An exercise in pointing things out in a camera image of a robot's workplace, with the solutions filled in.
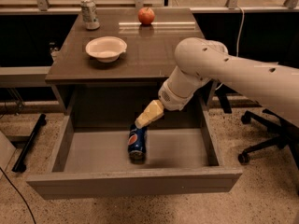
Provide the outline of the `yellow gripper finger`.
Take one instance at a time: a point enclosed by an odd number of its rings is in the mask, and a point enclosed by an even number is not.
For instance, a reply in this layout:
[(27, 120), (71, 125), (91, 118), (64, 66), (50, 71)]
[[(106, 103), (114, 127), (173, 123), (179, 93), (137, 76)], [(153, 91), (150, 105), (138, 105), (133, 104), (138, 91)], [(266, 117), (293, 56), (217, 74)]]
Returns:
[(135, 120), (138, 129), (148, 126), (164, 114), (164, 106), (160, 100), (152, 100), (144, 111)]

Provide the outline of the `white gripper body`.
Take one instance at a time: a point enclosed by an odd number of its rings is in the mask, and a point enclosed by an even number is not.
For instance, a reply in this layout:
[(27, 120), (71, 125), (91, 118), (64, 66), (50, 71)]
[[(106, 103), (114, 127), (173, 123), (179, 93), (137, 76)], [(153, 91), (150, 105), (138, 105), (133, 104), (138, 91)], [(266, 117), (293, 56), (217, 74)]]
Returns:
[(182, 110), (189, 102), (188, 98), (181, 98), (174, 94), (168, 87), (165, 81), (158, 91), (158, 98), (163, 104), (164, 108), (169, 111)]

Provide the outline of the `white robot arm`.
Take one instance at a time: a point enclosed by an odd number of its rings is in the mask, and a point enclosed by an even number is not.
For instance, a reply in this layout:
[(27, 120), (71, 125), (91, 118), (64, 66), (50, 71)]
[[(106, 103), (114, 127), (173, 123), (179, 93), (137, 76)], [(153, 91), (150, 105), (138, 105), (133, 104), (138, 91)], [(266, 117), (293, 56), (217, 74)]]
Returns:
[(218, 81), (299, 126), (299, 69), (231, 56), (221, 42), (186, 38), (175, 49), (176, 67), (136, 119), (139, 129), (164, 111), (181, 110), (209, 80)]

